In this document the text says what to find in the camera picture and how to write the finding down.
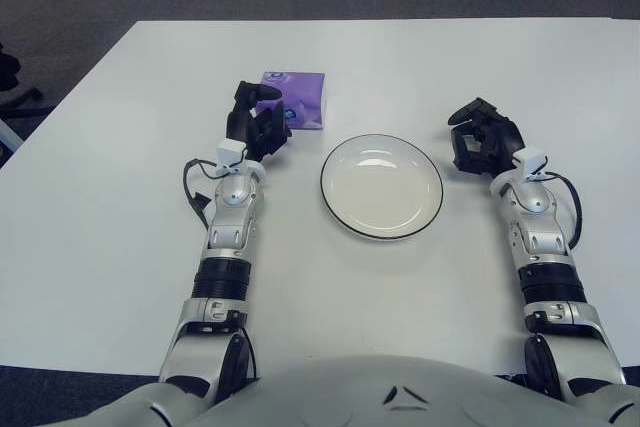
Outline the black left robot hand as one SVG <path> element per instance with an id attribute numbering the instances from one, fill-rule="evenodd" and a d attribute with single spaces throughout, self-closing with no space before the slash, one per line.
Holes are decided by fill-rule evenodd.
<path id="1" fill-rule="evenodd" d="M 281 97 L 282 92 L 275 87 L 245 81 L 239 83 L 234 107 L 227 117 L 226 137 L 246 145 L 246 159 L 261 162 L 292 136 L 285 121 Z M 252 114 L 259 102 L 270 100 L 276 100 L 273 108 Z"/>

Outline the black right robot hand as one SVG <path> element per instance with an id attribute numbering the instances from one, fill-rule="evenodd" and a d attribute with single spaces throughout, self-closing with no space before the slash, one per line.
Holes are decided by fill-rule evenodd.
<path id="1" fill-rule="evenodd" d="M 513 170 L 513 154 L 525 147 L 514 122 L 495 106 L 476 98 L 448 119 L 454 165 L 462 172 L 492 178 Z"/>

